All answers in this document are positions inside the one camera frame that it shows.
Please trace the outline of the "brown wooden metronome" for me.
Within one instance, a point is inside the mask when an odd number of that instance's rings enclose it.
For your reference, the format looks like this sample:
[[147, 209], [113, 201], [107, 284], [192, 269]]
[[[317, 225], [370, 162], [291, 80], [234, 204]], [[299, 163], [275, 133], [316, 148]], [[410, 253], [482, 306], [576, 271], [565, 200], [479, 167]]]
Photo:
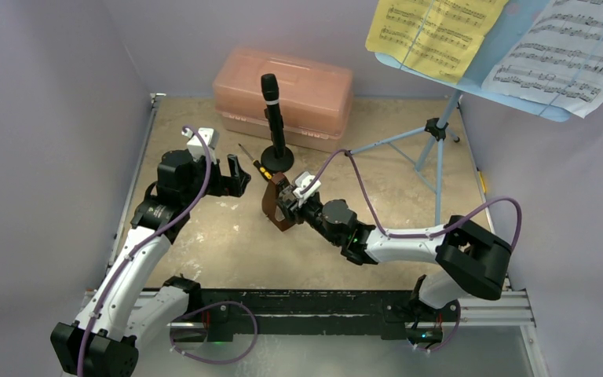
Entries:
[[285, 232], [291, 228], [294, 223], [285, 218], [283, 212], [278, 207], [277, 200], [280, 193], [290, 184], [284, 173], [275, 173], [268, 181], [264, 195], [261, 200], [261, 208], [267, 219], [278, 228]]

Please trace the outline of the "black round microphone stand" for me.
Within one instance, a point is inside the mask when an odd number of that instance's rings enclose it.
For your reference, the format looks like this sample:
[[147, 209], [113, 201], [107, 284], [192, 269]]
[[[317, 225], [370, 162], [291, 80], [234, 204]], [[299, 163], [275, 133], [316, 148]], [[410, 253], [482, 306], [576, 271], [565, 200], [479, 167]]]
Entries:
[[277, 157], [276, 148], [271, 145], [262, 152], [260, 162], [271, 174], [284, 173], [294, 165], [294, 154], [288, 147], [285, 147], [282, 156]]

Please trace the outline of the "black microphone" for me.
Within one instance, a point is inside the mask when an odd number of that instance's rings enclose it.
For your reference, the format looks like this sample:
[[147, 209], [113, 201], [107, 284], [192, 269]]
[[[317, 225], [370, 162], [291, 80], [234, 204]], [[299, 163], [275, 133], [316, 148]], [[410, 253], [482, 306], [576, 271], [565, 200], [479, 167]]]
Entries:
[[273, 73], [267, 73], [261, 77], [261, 91], [265, 99], [265, 117], [269, 121], [275, 156], [277, 159], [281, 159], [285, 154], [283, 118], [280, 111], [280, 89]]

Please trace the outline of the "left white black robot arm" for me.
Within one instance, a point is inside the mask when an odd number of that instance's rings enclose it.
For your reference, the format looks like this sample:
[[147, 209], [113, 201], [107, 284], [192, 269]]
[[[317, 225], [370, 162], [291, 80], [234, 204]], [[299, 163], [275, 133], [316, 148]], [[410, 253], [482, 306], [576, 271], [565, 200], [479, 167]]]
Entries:
[[187, 150], [162, 155], [156, 180], [134, 211], [116, 262], [90, 302], [71, 324], [58, 323], [50, 341], [62, 370], [76, 376], [130, 376], [140, 354], [172, 320], [200, 316], [199, 284], [179, 276], [168, 279], [141, 308], [138, 298], [159, 261], [206, 195], [241, 197], [251, 176], [237, 156], [227, 156], [230, 174], [219, 160]]

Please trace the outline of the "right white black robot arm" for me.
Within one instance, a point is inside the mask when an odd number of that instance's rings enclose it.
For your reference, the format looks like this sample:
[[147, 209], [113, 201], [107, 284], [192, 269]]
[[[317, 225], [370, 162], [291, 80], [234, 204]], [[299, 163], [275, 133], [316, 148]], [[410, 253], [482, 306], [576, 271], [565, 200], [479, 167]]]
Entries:
[[461, 215], [425, 229], [379, 229], [358, 220], [346, 201], [322, 203], [318, 195], [301, 201], [281, 193], [277, 209], [288, 221], [306, 223], [356, 265], [426, 262], [440, 271], [418, 280], [409, 299], [411, 313], [427, 320], [440, 308], [467, 295], [500, 299], [512, 246]]

